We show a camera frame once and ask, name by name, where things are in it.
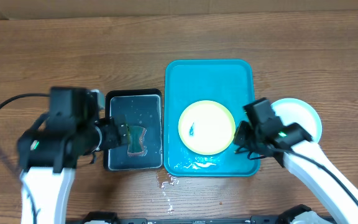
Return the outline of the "green brown sponge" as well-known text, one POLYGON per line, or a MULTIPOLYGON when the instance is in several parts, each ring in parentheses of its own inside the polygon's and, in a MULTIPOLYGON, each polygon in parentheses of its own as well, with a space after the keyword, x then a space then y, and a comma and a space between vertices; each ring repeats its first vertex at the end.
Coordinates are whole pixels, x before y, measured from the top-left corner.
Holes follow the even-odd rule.
POLYGON ((142 126, 129 126, 128 156, 145 156, 144 138, 147 130, 142 126))

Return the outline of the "yellow-green plate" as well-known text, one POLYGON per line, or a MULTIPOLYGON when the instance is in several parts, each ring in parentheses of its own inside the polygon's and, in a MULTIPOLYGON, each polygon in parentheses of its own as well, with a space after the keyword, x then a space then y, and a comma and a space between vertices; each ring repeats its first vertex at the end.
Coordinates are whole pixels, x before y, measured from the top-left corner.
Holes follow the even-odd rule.
POLYGON ((191 151, 212 156, 226 150, 234 139, 235 121, 222 104, 211 100, 192 103, 181 114, 178 133, 191 151))

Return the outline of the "light blue plate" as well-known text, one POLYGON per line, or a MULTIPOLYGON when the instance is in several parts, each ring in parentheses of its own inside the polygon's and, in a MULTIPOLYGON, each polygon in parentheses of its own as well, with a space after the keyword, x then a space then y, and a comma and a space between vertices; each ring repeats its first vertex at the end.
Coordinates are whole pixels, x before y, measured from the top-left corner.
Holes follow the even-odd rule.
POLYGON ((323 125, 311 105, 296 98, 283 98, 272 103, 272 109, 285 126, 298 123, 312 136, 314 142, 320 141, 323 125))

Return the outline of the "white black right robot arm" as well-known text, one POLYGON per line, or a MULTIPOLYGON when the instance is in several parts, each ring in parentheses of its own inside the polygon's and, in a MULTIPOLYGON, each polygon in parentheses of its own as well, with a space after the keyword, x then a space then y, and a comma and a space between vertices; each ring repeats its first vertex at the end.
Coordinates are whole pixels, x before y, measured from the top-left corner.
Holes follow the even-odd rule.
POLYGON ((288 126, 272 121, 242 121, 234 144, 257 153, 261 159, 274 158, 300 179, 337 223, 358 223, 358 189, 326 157, 320 145, 298 123, 288 126))

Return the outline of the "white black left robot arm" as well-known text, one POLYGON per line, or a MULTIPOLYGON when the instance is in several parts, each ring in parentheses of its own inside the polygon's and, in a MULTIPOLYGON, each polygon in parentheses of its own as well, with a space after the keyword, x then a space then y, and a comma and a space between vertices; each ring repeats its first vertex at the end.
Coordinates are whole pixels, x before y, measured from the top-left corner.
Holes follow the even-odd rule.
POLYGON ((79 157, 129 142, 123 116, 100 118, 99 90, 53 87, 49 109, 17 142, 22 223, 65 223, 79 157))

